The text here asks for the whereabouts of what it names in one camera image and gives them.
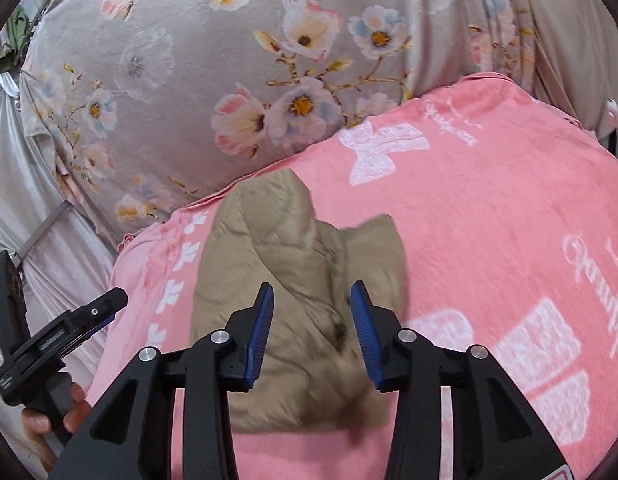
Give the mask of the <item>khaki padded jacket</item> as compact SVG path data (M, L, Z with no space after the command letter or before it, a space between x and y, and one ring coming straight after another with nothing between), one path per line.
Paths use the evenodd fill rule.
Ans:
M375 304L402 314L405 247L380 214L338 229L315 215L292 170L246 180L221 200L199 259L191 341L274 289L273 321L260 377L229 396L235 431L297 432L379 427L388 401L365 370L348 305L363 281Z

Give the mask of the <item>silver satin bed sheet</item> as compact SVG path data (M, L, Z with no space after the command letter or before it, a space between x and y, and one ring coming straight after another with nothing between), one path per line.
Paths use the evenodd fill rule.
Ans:
M114 263L71 201L80 153L62 132L62 76L26 57L41 9L19 3L0 29L0 252L21 278L30 330L103 294Z

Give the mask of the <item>grey floral quilt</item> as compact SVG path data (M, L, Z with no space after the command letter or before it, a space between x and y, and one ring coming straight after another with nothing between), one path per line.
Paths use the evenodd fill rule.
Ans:
M476 72L530 88L528 0L53 0L22 114L100 235Z

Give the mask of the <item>pink small fan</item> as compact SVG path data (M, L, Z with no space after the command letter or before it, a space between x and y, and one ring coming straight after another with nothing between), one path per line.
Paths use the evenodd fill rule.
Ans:
M608 123L612 130L618 129L618 104L613 99L608 99L606 101L605 107L606 118L608 118Z

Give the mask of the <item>beige curtain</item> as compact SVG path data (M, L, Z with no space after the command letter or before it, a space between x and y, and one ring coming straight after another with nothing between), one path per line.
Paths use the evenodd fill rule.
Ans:
M536 41L535 98L576 118L603 140L618 104L618 27L602 0L530 0Z

